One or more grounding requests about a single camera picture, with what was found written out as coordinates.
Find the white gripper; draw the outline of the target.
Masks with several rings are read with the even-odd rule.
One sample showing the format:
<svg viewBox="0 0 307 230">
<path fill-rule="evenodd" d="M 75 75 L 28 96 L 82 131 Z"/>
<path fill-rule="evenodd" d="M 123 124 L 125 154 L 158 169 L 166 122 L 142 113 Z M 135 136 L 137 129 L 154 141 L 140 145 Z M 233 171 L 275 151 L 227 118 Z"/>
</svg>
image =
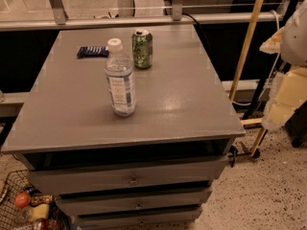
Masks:
<svg viewBox="0 0 307 230">
<path fill-rule="evenodd" d="M 262 127 L 277 130 L 307 101 L 307 0 L 286 22 L 262 43 L 260 51 L 277 54 L 281 51 L 284 61 L 291 63 L 286 73 L 277 73 L 272 82 L 269 100 L 264 110 Z"/>
</svg>

